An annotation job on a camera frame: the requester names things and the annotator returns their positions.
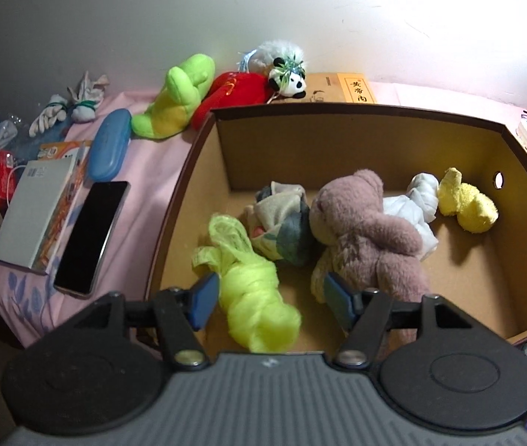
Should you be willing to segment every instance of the white gloves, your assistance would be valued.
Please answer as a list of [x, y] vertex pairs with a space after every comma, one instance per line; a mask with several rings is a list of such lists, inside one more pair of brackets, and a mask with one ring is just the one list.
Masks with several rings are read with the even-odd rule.
[[105, 97], [105, 87], [109, 85], [109, 78], [101, 75], [98, 80], [92, 81], [88, 77], [88, 71], [78, 86], [78, 92], [71, 87], [67, 90], [74, 103], [74, 110], [71, 113], [71, 120], [78, 123], [91, 122], [96, 118], [96, 108], [101, 104]]
[[43, 133], [50, 129], [56, 122], [63, 122], [67, 116], [67, 101], [58, 94], [51, 96], [49, 103], [28, 129], [30, 137], [36, 136], [37, 132]]

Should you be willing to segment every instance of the teddy bear arm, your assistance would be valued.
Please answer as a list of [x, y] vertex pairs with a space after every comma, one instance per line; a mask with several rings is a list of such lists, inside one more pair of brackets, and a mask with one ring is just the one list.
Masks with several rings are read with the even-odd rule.
[[414, 226], [398, 216], [378, 213], [365, 221], [364, 235], [385, 250], [414, 256], [422, 250], [422, 237]]
[[378, 287], [397, 300], [419, 302], [430, 292], [429, 277], [412, 256], [384, 253], [377, 263]]

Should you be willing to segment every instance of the stuffed animal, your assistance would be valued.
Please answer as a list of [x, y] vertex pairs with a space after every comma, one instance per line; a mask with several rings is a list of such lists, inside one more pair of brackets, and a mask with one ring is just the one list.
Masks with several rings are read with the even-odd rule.
[[264, 75], [283, 97], [303, 98], [307, 94], [303, 50], [288, 41], [262, 43], [244, 55], [239, 70]]
[[148, 139], [166, 139], [182, 132], [210, 90], [214, 71], [214, 60], [201, 53], [171, 68], [154, 103], [131, 119], [133, 132]]
[[457, 215], [457, 222], [470, 233], [488, 231], [499, 217], [493, 201], [476, 186], [461, 182], [461, 173], [449, 168], [437, 190], [439, 211], [444, 216]]
[[[418, 302], [429, 279], [417, 255], [422, 238], [405, 219], [383, 212], [383, 182], [368, 169], [326, 184], [311, 205], [313, 236], [327, 248], [311, 278], [324, 302], [323, 280], [336, 272], [355, 290], [375, 287], [398, 300]], [[404, 342], [413, 336], [401, 334]]]
[[199, 129], [212, 109], [264, 104], [272, 94], [273, 89], [260, 74], [226, 72], [214, 80], [208, 96], [191, 118], [191, 127]]

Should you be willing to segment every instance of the screw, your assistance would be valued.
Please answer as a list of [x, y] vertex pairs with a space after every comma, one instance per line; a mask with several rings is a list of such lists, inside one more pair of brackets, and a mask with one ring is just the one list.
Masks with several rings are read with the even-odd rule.
[[195, 367], [206, 360], [206, 356], [199, 350], [185, 349], [175, 354], [175, 361], [184, 366]]
[[342, 350], [338, 354], [338, 363], [345, 367], [360, 367], [364, 365], [366, 361], [367, 355], [360, 350]]

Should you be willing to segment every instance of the brown teddy bear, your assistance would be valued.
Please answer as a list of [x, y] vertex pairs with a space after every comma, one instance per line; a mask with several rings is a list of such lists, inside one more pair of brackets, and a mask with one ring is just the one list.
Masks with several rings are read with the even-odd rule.
[[[327, 246], [311, 278], [323, 303], [323, 280], [336, 272], [354, 289], [378, 288], [397, 300], [419, 302], [429, 280], [415, 255], [422, 238], [405, 219], [383, 214], [383, 182], [371, 170], [329, 182], [313, 200], [313, 235]], [[404, 333], [402, 339], [413, 339]]]

